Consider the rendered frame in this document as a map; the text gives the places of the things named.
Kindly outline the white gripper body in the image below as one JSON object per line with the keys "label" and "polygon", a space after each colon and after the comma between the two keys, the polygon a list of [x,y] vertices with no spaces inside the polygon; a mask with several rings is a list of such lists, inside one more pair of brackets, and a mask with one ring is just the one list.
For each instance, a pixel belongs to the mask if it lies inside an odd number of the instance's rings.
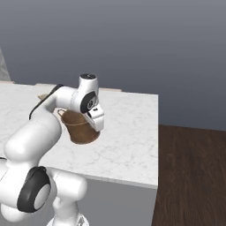
{"label": "white gripper body", "polygon": [[104,127],[104,114],[97,112],[88,112],[87,121],[96,132],[100,132]]}

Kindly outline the brown woven basket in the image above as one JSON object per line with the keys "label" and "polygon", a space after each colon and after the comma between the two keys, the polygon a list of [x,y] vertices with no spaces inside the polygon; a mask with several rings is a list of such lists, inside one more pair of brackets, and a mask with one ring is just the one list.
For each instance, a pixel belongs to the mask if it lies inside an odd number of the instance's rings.
{"label": "brown woven basket", "polygon": [[65,109],[59,109],[57,114],[66,126],[73,143],[80,145],[89,144],[100,136],[100,133],[92,128],[82,114]]}

